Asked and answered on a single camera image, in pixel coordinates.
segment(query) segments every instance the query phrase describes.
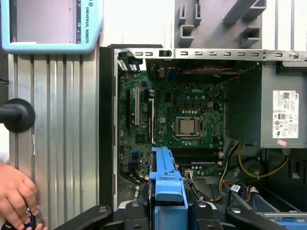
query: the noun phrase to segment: white label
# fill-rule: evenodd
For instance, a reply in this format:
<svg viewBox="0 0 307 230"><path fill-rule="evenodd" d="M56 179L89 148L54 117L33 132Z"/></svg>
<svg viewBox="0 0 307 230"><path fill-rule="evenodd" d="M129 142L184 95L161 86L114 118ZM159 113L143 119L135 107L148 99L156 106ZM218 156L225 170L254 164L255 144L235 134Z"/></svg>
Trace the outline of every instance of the white label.
<svg viewBox="0 0 307 230"><path fill-rule="evenodd" d="M251 187L251 188L250 188L250 192L251 192L251 193L259 193L258 190L257 190L257 188L255 188L255 187Z"/></svg>
<svg viewBox="0 0 307 230"><path fill-rule="evenodd" d="M299 95L273 91L273 138L298 138Z"/></svg>
<svg viewBox="0 0 307 230"><path fill-rule="evenodd" d="M240 188L241 186L234 184L233 186L231 186L230 190L237 193L240 190Z"/></svg>

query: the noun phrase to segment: sticker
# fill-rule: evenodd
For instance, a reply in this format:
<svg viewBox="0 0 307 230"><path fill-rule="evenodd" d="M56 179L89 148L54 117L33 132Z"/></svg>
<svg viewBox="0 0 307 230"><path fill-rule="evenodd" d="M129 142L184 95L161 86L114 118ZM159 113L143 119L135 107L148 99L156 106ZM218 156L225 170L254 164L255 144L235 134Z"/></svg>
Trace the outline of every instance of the sticker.
<svg viewBox="0 0 307 230"><path fill-rule="evenodd" d="M281 145L281 146L284 146L286 147L287 146L287 142L286 141L283 141L283 140L277 140L277 144Z"/></svg>
<svg viewBox="0 0 307 230"><path fill-rule="evenodd" d="M251 193L259 193L256 187L251 187L249 191Z"/></svg>
<svg viewBox="0 0 307 230"><path fill-rule="evenodd" d="M273 138L298 138L298 105L295 91L273 91Z"/></svg>
<svg viewBox="0 0 307 230"><path fill-rule="evenodd" d="M234 184L233 186L231 186L230 190L237 193L240 190L240 188L241 186Z"/></svg>

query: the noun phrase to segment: motherboard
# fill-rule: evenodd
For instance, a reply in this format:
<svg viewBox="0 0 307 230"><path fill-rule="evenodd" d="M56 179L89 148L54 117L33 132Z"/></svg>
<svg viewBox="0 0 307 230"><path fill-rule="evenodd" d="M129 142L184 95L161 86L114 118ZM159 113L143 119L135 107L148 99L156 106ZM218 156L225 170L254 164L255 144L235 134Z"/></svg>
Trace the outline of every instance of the motherboard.
<svg viewBox="0 0 307 230"><path fill-rule="evenodd" d="M125 72L119 88L121 169L133 167L147 176L151 147L167 146L179 154L175 158L183 174L186 170L197 176L220 174L223 83L177 83L167 77L153 79L146 72Z"/></svg>

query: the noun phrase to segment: white wall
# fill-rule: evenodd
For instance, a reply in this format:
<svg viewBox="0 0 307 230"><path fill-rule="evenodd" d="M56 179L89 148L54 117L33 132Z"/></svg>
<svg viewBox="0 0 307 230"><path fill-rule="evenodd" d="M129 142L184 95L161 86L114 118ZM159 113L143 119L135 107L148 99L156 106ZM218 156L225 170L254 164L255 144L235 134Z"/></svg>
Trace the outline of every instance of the white wall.
<svg viewBox="0 0 307 230"><path fill-rule="evenodd" d="M4 162L9 161L9 132L0 124L0 160Z"/></svg>

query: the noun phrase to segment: expansion slot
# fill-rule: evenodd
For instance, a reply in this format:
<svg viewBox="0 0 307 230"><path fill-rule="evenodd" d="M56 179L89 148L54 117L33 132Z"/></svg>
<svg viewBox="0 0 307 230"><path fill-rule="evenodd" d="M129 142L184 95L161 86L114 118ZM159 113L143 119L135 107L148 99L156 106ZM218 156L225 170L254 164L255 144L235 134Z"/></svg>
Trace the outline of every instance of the expansion slot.
<svg viewBox="0 0 307 230"><path fill-rule="evenodd" d="M130 90L126 90L126 129L130 134Z"/></svg>
<svg viewBox="0 0 307 230"><path fill-rule="evenodd" d="M155 144L155 107L154 98L148 100L148 142Z"/></svg>
<svg viewBox="0 0 307 230"><path fill-rule="evenodd" d="M140 88L135 87L134 124L140 124Z"/></svg>

